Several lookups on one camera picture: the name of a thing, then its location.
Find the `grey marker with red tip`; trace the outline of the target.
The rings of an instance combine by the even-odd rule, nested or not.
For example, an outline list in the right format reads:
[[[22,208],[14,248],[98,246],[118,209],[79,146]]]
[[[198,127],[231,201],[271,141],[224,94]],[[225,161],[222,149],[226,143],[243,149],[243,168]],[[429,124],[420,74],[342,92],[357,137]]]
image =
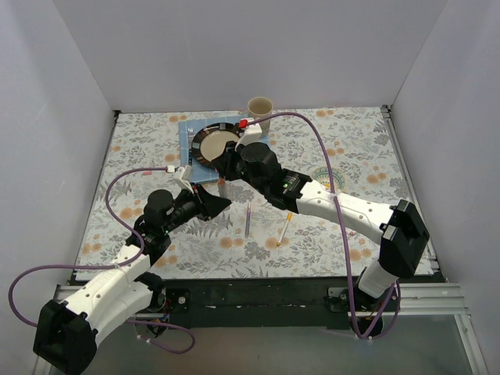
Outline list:
[[[226,182],[223,178],[218,179],[217,187],[218,187],[219,196],[221,198],[227,198],[227,187],[226,187]]]

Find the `purple pen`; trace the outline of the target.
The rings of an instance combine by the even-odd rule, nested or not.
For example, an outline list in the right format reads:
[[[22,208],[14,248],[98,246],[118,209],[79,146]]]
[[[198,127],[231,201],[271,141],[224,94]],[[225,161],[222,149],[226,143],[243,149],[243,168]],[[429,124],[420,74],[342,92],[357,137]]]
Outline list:
[[[249,238],[252,217],[252,204],[248,203],[245,213],[245,238]]]

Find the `white marker with yellow tip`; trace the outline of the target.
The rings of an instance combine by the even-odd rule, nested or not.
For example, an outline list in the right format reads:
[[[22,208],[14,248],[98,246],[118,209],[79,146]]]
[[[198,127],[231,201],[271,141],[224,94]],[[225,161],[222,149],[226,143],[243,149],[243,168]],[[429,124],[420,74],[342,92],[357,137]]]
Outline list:
[[[280,247],[281,244],[282,244],[282,241],[284,240],[284,236],[286,234],[286,231],[288,229],[288,226],[289,226],[289,223],[290,223],[290,220],[285,220],[285,223],[282,227],[282,231],[280,232],[280,236],[277,240],[277,247]]]

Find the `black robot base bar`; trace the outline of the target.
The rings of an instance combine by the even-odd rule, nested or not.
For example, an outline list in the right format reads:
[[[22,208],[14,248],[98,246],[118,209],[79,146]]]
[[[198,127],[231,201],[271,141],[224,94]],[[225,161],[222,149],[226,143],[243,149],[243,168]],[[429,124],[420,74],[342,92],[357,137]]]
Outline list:
[[[186,328],[352,329],[345,277],[138,280],[153,292],[151,310]]]

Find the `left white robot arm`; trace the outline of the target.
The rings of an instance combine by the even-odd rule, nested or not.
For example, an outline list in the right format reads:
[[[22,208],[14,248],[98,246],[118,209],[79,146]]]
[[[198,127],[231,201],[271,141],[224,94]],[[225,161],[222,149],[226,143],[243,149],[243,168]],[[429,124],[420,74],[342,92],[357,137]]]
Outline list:
[[[108,268],[61,302],[41,309],[34,352],[65,374],[81,374],[98,346],[137,311],[160,311],[166,293],[149,270],[170,246],[170,232],[193,218],[208,221],[231,204],[230,199],[192,184],[178,196],[153,191],[143,214]]]

